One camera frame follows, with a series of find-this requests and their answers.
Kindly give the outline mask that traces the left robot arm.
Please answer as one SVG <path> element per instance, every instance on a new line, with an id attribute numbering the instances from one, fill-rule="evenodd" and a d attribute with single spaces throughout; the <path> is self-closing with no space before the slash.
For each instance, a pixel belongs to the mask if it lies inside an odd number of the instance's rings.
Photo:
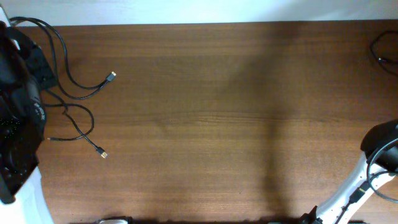
<path id="1" fill-rule="evenodd" d="M 27 59 L 34 43 L 1 11 L 1 223 L 53 223 L 37 150 L 47 119 Z"/>

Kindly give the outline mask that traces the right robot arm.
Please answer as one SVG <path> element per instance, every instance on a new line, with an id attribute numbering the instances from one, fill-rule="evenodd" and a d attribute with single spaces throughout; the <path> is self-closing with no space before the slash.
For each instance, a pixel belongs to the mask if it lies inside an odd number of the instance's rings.
<path id="1" fill-rule="evenodd" d="M 299 223 L 348 224 L 362 205 L 376 194 L 392 203 L 397 200 L 382 194 L 379 188 L 397 177 L 397 120 L 371 128 L 362 140 L 359 161 L 326 201 L 302 215 Z"/>

